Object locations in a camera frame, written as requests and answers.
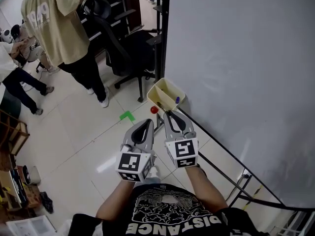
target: white shirt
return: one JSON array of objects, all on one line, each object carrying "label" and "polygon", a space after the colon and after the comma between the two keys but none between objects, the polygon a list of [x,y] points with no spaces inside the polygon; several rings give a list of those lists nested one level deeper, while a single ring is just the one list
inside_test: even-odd
[{"label": "white shirt", "polygon": [[12,47],[13,44],[0,42],[0,82],[18,67],[9,55]]}]

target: green tape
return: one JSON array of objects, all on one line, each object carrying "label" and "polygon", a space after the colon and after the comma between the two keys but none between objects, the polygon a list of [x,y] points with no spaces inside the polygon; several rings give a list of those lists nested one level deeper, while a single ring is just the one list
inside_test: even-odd
[{"label": "green tape", "polygon": [[128,117],[129,120],[134,121],[136,120],[135,117],[133,117],[132,113],[130,113],[130,111],[126,111],[125,113],[123,113],[121,116],[119,116],[120,120],[124,119]]}]

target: printed number on shirt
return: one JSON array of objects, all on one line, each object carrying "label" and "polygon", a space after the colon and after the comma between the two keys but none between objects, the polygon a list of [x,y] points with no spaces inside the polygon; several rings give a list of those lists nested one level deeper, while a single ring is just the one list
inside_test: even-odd
[{"label": "printed number on shirt", "polygon": [[40,6],[38,6],[36,12],[31,11],[27,15],[27,18],[30,22],[35,23],[35,27],[37,27],[38,25],[43,24],[43,16],[45,17],[46,21],[49,22],[49,7],[46,2],[43,2]]}]

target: tiled floor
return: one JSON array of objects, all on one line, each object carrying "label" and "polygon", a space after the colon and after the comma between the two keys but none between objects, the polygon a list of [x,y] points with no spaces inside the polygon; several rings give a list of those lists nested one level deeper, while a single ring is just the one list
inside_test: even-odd
[{"label": "tiled floor", "polygon": [[[144,12],[152,17],[150,20],[150,17],[142,16],[146,28],[155,27],[156,13],[150,11],[153,5],[145,0],[140,0],[140,4]],[[41,81],[55,87],[52,94],[43,97],[34,89],[28,92],[44,109],[43,115],[33,116],[22,107],[20,118],[28,124],[31,136],[19,152],[17,163],[37,166],[42,179],[39,188],[53,200],[55,210],[53,214],[48,214],[44,209],[39,212],[48,215],[55,228],[59,228],[75,213],[96,214],[120,181],[114,171],[114,163],[125,132],[146,118],[153,119],[156,124],[156,117],[150,113],[151,102],[147,99],[143,103],[137,102],[138,81],[129,82],[117,90],[113,83],[121,78],[113,75],[103,56],[97,57],[97,61],[102,80],[110,88],[108,108],[101,108],[95,95],[88,95],[63,71],[51,76],[42,74]],[[26,70],[31,70],[32,75],[39,78],[40,73],[35,73],[35,66],[36,62],[28,64]],[[147,92],[153,80],[144,80],[143,83]],[[136,119],[133,123],[127,118],[120,120],[119,116],[125,111],[132,112]],[[195,126],[195,130],[200,152],[236,181],[243,168],[200,128]],[[176,170],[169,159],[164,140],[165,130],[161,128],[155,136],[154,150],[162,181],[193,192],[185,170]],[[233,185],[203,159],[200,158],[199,163],[209,179],[227,197]]]}]

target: shoe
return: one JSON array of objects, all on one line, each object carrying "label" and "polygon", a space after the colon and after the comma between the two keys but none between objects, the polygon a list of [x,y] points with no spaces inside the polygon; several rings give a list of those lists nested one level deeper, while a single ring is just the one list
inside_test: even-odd
[{"label": "shoe", "polygon": [[108,104],[109,104],[109,90],[108,90],[108,87],[104,87],[104,88],[105,88],[106,98],[105,98],[105,100],[100,101],[100,105],[103,108],[107,108]]},{"label": "shoe", "polygon": [[56,66],[51,66],[48,70],[48,74],[49,75],[52,75],[54,73],[58,73],[60,71],[60,68],[59,67],[56,67]]},{"label": "shoe", "polygon": [[158,177],[159,178],[159,173],[158,173],[158,169],[156,166],[153,166],[150,171],[149,171],[149,177]]},{"label": "shoe", "polygon": [[51,93],[54,89],[55,89],[54,87],[46,87],[46,92],[45,92],[44,96]]},{"label": "shoe", "polygon": [[39,116],[39,115],[41,115],[42,113],[43,113],[43,109],[42,108],[38,108],[37,110],[36,110],[36,112],[35,112],[35,115],[37,115],[37,116]]},{"label": "shoe", "polygon": [[93,93],[94,93],[94,91],[93,91],[93,89],[92,89],[92,88],[87,89],[87,90],[88,90],[88,94],[93,94]]}]

